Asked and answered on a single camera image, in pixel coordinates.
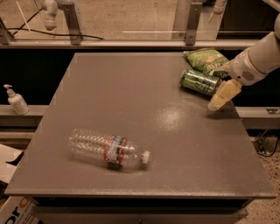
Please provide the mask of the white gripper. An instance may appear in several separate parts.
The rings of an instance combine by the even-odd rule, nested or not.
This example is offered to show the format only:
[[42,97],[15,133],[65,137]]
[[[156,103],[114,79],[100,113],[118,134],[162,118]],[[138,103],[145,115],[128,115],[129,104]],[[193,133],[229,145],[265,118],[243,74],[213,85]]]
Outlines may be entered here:
[[216,67],[210,72],[210,75],[215,77],[228,77],[229,75],[232,78],[231,80],[223,81],[219,85],[216,93],[208,103],[210,111],[217,111],[231,101],[242,91],[242,86],[254,85],[267,76],[266,73],[258,71],[253,66],[249,58],[249,49],[239,53],[230,62]]

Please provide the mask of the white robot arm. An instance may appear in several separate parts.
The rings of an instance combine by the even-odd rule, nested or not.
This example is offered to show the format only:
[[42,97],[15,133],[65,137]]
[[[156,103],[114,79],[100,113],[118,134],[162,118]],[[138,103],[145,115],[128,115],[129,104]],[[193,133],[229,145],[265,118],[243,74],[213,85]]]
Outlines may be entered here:
[[279,67],[280,14],[276,17],[274,31],[239,53],[234,59],[213,70],[213,73],[225,71],[230,80],[223,81],[219,85],[208,103],[208,109],[217,111],[236,97],[243,86],[254,85]]

